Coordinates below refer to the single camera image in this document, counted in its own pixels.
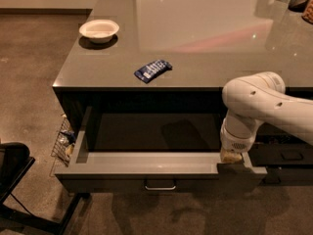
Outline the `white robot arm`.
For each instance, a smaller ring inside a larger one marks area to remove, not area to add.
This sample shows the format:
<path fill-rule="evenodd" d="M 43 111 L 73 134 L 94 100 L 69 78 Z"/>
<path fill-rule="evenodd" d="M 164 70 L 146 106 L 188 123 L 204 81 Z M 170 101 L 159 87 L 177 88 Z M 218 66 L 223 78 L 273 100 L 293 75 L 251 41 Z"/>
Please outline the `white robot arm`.
<path fill-rule="evenodd" d="M 222 163 L 240 162 L 263 123 L 313 144 L 313 101 L 285 92 L 283 79 L 271 71 L 237 77 L 224 85 L 222 100 L 228 112 L 220 130 Z"/>

